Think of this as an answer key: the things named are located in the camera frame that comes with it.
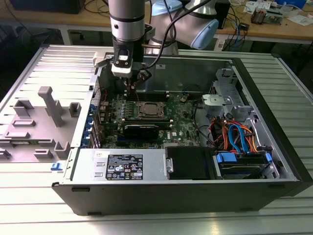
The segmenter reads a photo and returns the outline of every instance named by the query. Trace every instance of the gray plastic bracket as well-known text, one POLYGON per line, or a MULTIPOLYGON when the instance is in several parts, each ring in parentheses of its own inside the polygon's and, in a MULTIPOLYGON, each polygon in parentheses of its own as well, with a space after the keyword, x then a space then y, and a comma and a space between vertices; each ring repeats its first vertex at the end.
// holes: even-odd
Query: gray plastic bracket
POLYGON ((38 95, 44 100, 55 126, 61 127, 63 124, 63 120, 61 118, 60 109, 53 100, 52 88, 40 87, 38 95))
POLYGON ((5 150, 5 149, 0 149, 0 159, 9 159, 11 154, 5 150))
POLYGON ((47 159, 53 157, 49 149, 35 149, 34 155, 38 159, 47 159))
POLYGON ((14 127, 32 127, 36 125, 35 120, 15 120, 12 125, 14 127))
MULTIPOLYGON (((63 114, 63 108, 62 108, 60 102, 58 100, 55 100, 54 102, 55 102, 55 106, 56 106, 57 110, 59 110, 60 115, 62 115, 63 114)), ((45 108, 45 111, 47 112, 48 116, 50 117, 51 115, 50 115, 49 109, 45 108)))
POLYGON ((14 148, 14 145, 11 144, 10 141, 1 141, 1 142, 0 142, 0 147, 1 147, 1 148, 8 148, 8 147, 14 148))
POLYGON ((66 142, 64 149, 62 148, 61 144, 57 142, 54 147, 54 152, 58 155, 60 159, 67 159, 70 152, 69 142, 66 142))
POLYGON ((34 107, 31 105, 28 99, 19 99, 16 104, 13 106, 13 109, 15 110, 16 114, 19 116, 19 118, 29 118, 30 115, 27 111, 27 109, 34 109, 34 107))
POLYGON ((38 144, 41 147, 53 147, 55 146, 55 141, 54 139, 50 139, 49 141, 38 141, 38 144))
POLYGON ((68 110, 71 117, 77 118, 79 117, 82 107, 80 106, 80 103, 70 103, 68 110))

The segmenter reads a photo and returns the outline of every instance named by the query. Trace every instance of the electronic component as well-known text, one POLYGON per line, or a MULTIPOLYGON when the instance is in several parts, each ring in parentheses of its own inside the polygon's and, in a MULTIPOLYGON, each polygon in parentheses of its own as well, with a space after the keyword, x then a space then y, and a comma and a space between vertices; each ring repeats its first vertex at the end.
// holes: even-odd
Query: electronic component
POLYGON ((207 147, 167 147, 166 159, 172 162, 170 180, 214 180, 216 171, 212 154, 214 150, 207 147))
POLYGON ((239 30, 248 31, 249 26, 247 23, 240 23, 239 24, 239 30))
POLYGON ((269 153, 235 154, 221 152, 216 155, 223 179, 258 179, 261 172, 270 165, 269 153))
POLYGON ((48 11, 78 14, 86 0, 10 0, 18 11, 48 11))
POLYGON ((143 102, 139 103, 139 119, 166 119, 164 115, 164 104, 163 103, 153 103, 153 102, 143 102))
POLYGON ((280 24, 283 18, 284 18, 283 14, 280 13, 279 11, 267 10, 263 23, 280 24))
POLYGON ((155 140, 158 138, 158 127, 150 125, 127 125, 124 137, 135 140, 155 140))
POLYGON ((262 24, 266 13, 267 13, 266 9, 260 9, 256 7, 251 16, 251 23, 262 24))

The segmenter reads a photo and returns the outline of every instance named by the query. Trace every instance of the black box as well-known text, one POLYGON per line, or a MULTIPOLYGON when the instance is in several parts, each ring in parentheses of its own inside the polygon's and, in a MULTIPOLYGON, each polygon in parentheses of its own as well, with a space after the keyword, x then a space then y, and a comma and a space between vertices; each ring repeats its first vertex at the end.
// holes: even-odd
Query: black box
POLYGON ((224 28, 224 24, 227 18, 227 14, 230 8, 229 0, 217 0, 215 4, 215 10, 217 12, 216 19, 219 21, 218 29, 224 28))
POLYGON ((78 14, 86 0, 10 0, 18 11, 48 11, 78 14))

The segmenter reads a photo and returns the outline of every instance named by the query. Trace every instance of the blue latch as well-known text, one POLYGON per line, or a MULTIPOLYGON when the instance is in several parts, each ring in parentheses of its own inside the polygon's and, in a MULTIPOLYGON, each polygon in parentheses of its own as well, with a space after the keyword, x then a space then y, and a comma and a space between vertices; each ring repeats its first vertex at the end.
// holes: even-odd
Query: blue latch
POLYGON ((90 112, 94 112, 94 111, 97 110, 97 108, 96 108, 96 106, 94 106, 93 104, 91 104, 91 105, 89 106, 89 110, 90 110, 90 112))
POLYGON ((92 117, 87 117, 87 123, 91 123, 93 121, 92 117))
POLYGON ((51 170, 62 170, 61 163, 53 163, 51 170))
POLYGON ((218 163, 237 161, 236 155, 234 153, 226 153, 226 152, 219 153, 218 155, 216 155, 216 159, 218 163))
POLYGON ((265 154, 265 157, 266 157, 266 159, 267 159, 267 161, 268 161, 269 163, 271 163, 271 162, 273 161, 272 156, 271 156, 269 153, 266 153, 266 154, 265 154))

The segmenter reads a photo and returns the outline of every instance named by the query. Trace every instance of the robotic arm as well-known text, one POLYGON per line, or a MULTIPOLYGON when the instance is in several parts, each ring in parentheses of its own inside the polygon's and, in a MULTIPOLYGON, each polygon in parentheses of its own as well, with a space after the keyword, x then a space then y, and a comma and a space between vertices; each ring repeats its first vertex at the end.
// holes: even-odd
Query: robotic arm
POLYGON ((169 18, 164 1, 156 2, 152 8, 152 26, 156 28, 156 34, 150 44, 154 45, 151 46, 153 48, 159 45, 158 57, 151 65, 144 67, 145 0, 109 0, 114 49, 113 75, 124 78, 130 92, 151 76, 148 68, 156 64, 164 48, 168 47, 168 41, 173 44, 177 40, 196 49, 205 48, 218 27, 218 21, 214 19, 215 1, 191 0, 183 9, 180 1, 167 0, 173 21, 169 18), (172 38, 169 32, 174 25, 176 37, 172 38))

